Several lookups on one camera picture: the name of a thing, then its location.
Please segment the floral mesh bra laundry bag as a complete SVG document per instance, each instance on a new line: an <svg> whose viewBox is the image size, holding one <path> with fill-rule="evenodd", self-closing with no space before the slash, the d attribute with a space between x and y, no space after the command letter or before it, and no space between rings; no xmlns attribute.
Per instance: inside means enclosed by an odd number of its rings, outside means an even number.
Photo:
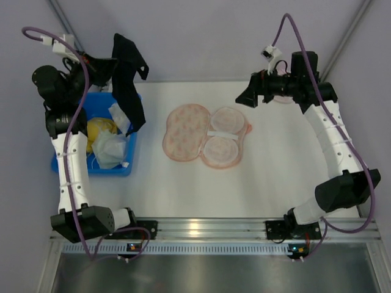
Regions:
<svg viewBox="0 0 391 293"><path fill-rule="evenodd" d="M211 168L229 168L240 162L244 138L251 130L247 118L234 108L210 113L199 104L184 104L167 118L163 151L174 161L201 158Z"/></svg>

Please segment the black bra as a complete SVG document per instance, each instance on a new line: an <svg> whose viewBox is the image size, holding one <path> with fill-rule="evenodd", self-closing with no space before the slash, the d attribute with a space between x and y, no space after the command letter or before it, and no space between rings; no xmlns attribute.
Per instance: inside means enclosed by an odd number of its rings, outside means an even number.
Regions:
<svg viewBox="0 0 391 293"><path fill-rule="evenodd" d="M126 131L126 135L130 135L138 132L146 122L134 77L138 74L146 80L149 66L135 43L118 33L114 34L112 58L118 61L112 75L112 95L131 123Z"/></svg>

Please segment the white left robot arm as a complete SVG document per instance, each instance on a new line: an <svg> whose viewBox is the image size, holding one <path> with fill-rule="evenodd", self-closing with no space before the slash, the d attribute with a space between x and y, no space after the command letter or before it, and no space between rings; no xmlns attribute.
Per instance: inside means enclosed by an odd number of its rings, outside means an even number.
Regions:
<svg viewBox="0 0 391 293"><path fill-rule="evenodd" d="M116 59L83 54L71 62L68 73L44 65L32 74L32 82L44 100L45 126L59 172L59 207L50 218L51 226L72 243L105 236L135 223L130 208L112 211L90 204L87 114L82 105L90 86L110 80L117 64Z"/></svg>

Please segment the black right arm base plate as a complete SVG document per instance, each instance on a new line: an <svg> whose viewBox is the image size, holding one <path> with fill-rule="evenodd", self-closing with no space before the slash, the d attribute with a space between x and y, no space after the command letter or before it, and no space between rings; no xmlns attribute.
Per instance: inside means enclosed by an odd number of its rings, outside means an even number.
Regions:
<svg viewBox="0 0 391 293"><path fill-rule="evenodd" d="M318 223L308 225L288 226L284 220L269 220L265 222L266 237L271 241L285 240L320 240L322 238Z"/></svg>

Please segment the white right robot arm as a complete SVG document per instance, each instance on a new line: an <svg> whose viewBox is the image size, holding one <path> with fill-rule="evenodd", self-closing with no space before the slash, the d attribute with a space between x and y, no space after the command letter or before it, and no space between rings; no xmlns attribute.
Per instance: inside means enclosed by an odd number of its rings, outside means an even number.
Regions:
<svg viewBox="0 0 391 293"><path fill-rule="evenodd" d="M330 213L366 202L381 176L377 169L365 169L353 150L336 92L330 83L320 82L318 78L317 54L294 52L291 70L284 74L277 72L278 64L283 61L277 48L269 46L261 54L268 61L268 68L252 73L249 85L236 103L255 108L259 97L264 103L275 96L291 97L315 132L329 176L326 182L315 187L311 199L285 214L288 228L298 230Z"/></svg>

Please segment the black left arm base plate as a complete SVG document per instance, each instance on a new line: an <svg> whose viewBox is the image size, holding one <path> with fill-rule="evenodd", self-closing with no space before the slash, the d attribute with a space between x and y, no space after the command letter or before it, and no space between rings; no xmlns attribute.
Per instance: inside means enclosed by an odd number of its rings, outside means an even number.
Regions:
<svg viewBox="0 0 391 293"><path fill-rule="evenodd" d="M105 239L115 240L147 240L156 238L158 231L158 222L156 220L138 220L134 225L128 225L120 228L113 234L105 237Z"/></svg>

